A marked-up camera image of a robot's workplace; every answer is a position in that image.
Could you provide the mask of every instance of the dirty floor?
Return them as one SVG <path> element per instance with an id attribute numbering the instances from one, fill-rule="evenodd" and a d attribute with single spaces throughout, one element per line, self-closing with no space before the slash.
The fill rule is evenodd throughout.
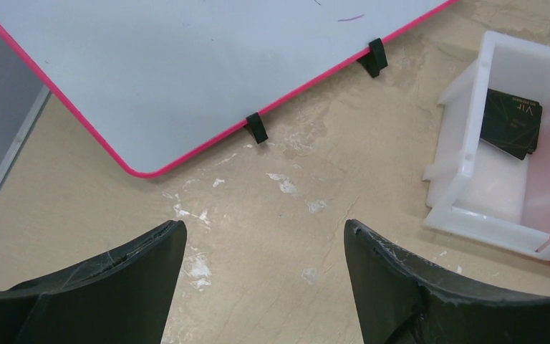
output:
<path id="1" fill-rule="evenodd" d="M 550 264 L 426 229 L 438 93 L 487 29 L 550 45 L 550 1 L 461 1 L 395 39 L 372 80 L 342 70 L 167 175 L 127 175 L 51 97 L 0 192 L 0 290 L 189 229 L 163 343 L 361 343 L 346 219 L 474 279 L 550 295 Z"/>

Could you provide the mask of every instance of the white plastic bin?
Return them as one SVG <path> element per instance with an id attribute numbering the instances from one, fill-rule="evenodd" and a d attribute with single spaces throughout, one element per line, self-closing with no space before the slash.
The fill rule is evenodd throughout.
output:
<path id="1" fill-rule="evenodd" d="M 480 140 L 488 88 L 543 107 L 539 145 L 524 161 Z M 439 103 L 425 225 L 550 260 L 550 47 L 486 32 L 478 59 Z"/>

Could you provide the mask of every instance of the whiteboard surface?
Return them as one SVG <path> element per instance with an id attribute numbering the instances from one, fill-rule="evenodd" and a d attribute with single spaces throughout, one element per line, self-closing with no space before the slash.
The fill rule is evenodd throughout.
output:
<path id="1" fill-rule="evenodd" d="M 0 25 L 152 173 L 446 0 L 0 0 Z"/>

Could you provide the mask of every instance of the black plastic stand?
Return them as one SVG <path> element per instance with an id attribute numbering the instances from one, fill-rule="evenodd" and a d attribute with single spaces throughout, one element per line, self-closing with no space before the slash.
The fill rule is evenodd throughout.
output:
<path id="1" fill-rule="evenodd" d="M 0 344 L 159 344 L 184 258 L 168 221 L 66 269 L 0 292 Z"/>
<path id="2" fill-rule="evenodd" d="M 256 143 L 263 143 L 267 138 L 269 138 L 258 113 L 249 115 L 246 117 L 246 121 L 248 122 L 248 124 L 246 124 L 246 128 L 250 130 L 250 133 L 254 137 L 254 140 L 256 140 Z"/>
<path id="3" fill-rule="evenodd" d="M 380 75 L 380 71 L 389 65 L 385 54 L 385 46 L 382 45 L 382 40 L 378 38 L 371 41 L 368 47 L 370 47 L 370 52 L 357 61 L 364 66 L 370 77 L 377 77 Z"/>
<path id="4" fill-rule="evenodd" d="M 366 344 L 550 343 L 550 297 L 455 274 L 357 220 L 344 253 Z"/>

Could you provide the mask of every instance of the white stain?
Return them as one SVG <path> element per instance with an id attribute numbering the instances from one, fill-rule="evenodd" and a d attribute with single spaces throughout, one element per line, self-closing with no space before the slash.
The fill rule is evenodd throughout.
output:
<path id="1" fill-rule="evenodd" d="M 218 166 L 223 163 L 228 163 L 229 161 L 231 161 L 232 158 L 235 158 L 235 156 L 237 156 L 237 153 L 233 153 L 233 155 L 230 158 L 223 159 L 221 162 L 217 163 L 216 165 Z"/>
<path id="2" fill-rule="evenodd" d="M 199 216 L 195 214 L 191 214 L 191 216 L 196 219 L 200 219 L 201 221 L 203 221 L 204 224 L 208 226 L 210 225 L 210 221 L 208 220 L 208 209 L 204 209 Z"/>
<path id="3" fill-rule="evenodd" d="M 212 275 L 207 261 L 208 258 L 204 252 L 194 254 L 184 259 L 182 270 L 189 277 L 207 280 L 207 277 Z"/>
<path id="4" fill-rule="evenodd" d="M 294 196 L 298 194 L 298 189 L 294 185 L 294 182 L 284 174 L 267 173 L 266 175 L 269 176 L 270 179 L 280 182 L 279 190 L 284 194 L 292 194 Z"/>
<path id="5" fill-rule="evenodd" d="M 309 212 L 311 214 L 317 214 L 328 206 L 328 203 L 326 203 L 324 199 L 318 199 L 313 202 L 305 201 L 304 203 L 309 207 Z"/>
<path id="6" fill-rule="evenodd" d="M 174 211 L 176 212 L 176 217 L 184 217 L 189 216 L 190 213 L 184 209 L 182 209 L 182 206 L 180 203 L 177 203 L 174 205 Z"/>
<path id="7" fill-rule="evenodd" d="M 305 281 L 310 285 L 314 285 L 317 281 L 317 268 L 316 267 L 305 267 L 300 274 Z"/>
<path id="8" fill-rule="evenodd" d="M 306 133 L 294 133 L 284 139 L 288 146 L 299 152 L 312 151 L 313 145 L 307 143 L 307 134 Z"/>
<path id="9" fill-rule="evenodd" d="M 183 309 L 181 307 L 178 308 L 178 311 L 181 315 L 183 314 Z M 188 341 L 193 339 L 193 333 L 191 332 L 192 330 L 195 330 L 195 328 L 191 327 L 191 329 L 187 329 L 185 326 L 180 324 L 180 316 L 173 317 L 171 320 L 168 319 L 168 323 L 163 329 L 161 344 L 189 343 Z"/>
<path id="10" fill-rule="evenodd" d="M 200 279 L 198 279 L 198 280 L 196 280 L 196 281 L 192 281 L 192 282 L 190 283 L 190 285 L 192 285 L 193 288 L 195 288 L 195 289 L 199 289 L 199 288 L 205 287 L 205 286 L 207 286 L 207 285 L 212 285 L 212 282 L 210 282 L 209 280 L 207 280 L 207 279 L 205 279 L 205 278 L 200 278 Z"/>
<path id="11" fill-rule="evenodd" d="M 217 178 L 215 181 L 214 181 L 214 184 L 212 184 L 212 187 L 215 188 L 217 187 L 218 185 L 224 183 L 224 179 L 220 179 L 220 178 Z"/>

